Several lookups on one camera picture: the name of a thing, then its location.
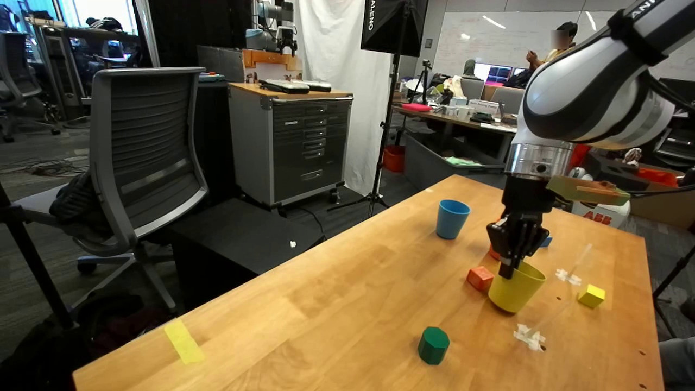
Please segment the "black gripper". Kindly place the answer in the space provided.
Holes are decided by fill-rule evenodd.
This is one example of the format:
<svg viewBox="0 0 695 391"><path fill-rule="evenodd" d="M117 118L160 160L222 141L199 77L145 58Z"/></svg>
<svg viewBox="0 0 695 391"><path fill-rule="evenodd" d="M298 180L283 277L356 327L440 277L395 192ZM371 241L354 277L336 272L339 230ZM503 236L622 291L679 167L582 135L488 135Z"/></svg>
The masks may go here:
<svg viewBox="0 0 695 391"><path fill-rule="evenodd" d="M549 235L543 215L552 211L554 192L545 180L508 175L503 192L503 217L488 225L491 247L503 255L501 275L511 279L523 261L540 266L540 247Z"/></svg>

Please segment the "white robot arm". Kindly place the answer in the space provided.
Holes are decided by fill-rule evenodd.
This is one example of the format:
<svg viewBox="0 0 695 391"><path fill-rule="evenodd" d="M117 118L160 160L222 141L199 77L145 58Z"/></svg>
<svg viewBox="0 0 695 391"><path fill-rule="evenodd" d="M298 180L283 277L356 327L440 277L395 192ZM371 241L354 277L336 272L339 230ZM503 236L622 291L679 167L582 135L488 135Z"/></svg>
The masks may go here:
<svg viewBox="0 0 695 391"><path fill-rule="evenodd" d="M488 225L513 277L549 236L552 177L568 172L578 142L628 150L656 138L677 109L693 103L650 70L695 37L695 0L636 0L529 80L511 141L503 217Z"/></svg>

